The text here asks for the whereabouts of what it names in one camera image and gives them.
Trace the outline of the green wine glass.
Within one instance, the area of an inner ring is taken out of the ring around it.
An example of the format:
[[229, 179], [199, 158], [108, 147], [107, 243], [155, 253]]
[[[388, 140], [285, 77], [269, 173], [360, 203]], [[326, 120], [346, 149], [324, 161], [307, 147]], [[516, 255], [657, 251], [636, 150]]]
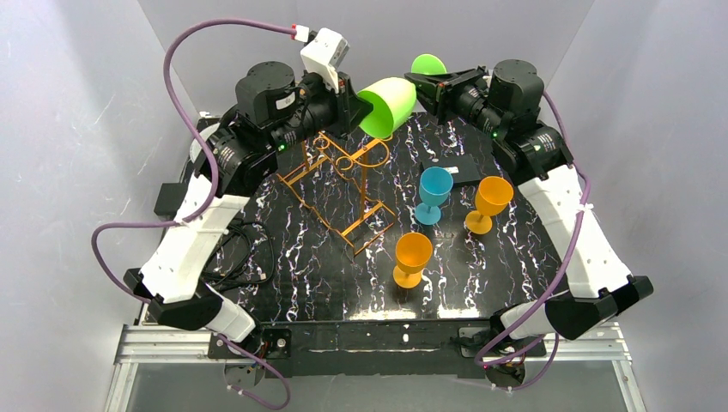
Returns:
[[416, 86], [402, 77], [379, 80], [357, 93], [373, 110], [359, 127], [369, 136], [384, 139], [405, 123], [416, 104]]

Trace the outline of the blue wine glass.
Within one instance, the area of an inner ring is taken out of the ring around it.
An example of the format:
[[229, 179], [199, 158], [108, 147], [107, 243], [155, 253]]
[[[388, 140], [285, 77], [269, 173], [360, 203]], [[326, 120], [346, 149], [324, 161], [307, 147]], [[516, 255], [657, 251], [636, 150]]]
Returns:
[[418, 191], [421, 202], [415, 208], [419, 223], [433, 226], [440, 221], [440, 205], [450, 196], [453, 184], [452, 175], [443, 167], [429, 167], [422, 172]]

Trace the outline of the orange wine glass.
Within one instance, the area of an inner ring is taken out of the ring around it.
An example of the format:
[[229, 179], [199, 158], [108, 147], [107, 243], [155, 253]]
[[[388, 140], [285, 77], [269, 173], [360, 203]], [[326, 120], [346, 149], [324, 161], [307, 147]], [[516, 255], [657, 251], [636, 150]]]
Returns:
[[488, 233], [494, 223], [493, 218], [502, 212], [513, 200], [514, 189], [504, 178], [488, 176], [478, 185], [475, 196], [475, 209], [465, 217], [465, 226], [472, 233]]
[[433, 254], [430, 239], [422, 233], [407, 233], [396, 244], [393, 280], [400, 288], [412, 289], [422, 281], [422, 272]]

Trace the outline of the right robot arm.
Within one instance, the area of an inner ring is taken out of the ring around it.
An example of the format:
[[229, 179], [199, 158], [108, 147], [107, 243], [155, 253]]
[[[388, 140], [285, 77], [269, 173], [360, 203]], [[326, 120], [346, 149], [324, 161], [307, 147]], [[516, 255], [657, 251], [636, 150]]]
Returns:
[[490, 323], [498, 337], [511, 342], [555, 333], [573, 340], [652, 295], [651, 280], [633, 274], [605, 237], [564, 130], [540, 121], [544, 83], [534, 65], [508, 59], [493, 69], [451, 72], [436, 56], [422, 54], [406, 78], [440, 123], [460, 118], [489, 139], [497, 164], [560, 257], [556, 277], [567, 281], [567, 291], [497, 312]]

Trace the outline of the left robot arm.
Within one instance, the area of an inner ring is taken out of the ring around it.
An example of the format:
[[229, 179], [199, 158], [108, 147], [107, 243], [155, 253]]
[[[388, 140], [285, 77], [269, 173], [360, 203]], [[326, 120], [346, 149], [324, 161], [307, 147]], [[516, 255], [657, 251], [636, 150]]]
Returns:
[[186, 194], [151, 259], [129, 269], [124, 283], [149, 300], [157, 322], [180, 330], [208, 329], [243, 342], [256, 328], [252, 315], [216, 291], [202, 273], [222, 235], [261, 183], [277, 156], [326, 130], [347, 136], [373, 110], [350, 77], [333, 83], [313, 72], [296, 77], [287, 64], [252, 66], [235, 87], [236, 104], [205, 141], [211, 156], [194, 164]]

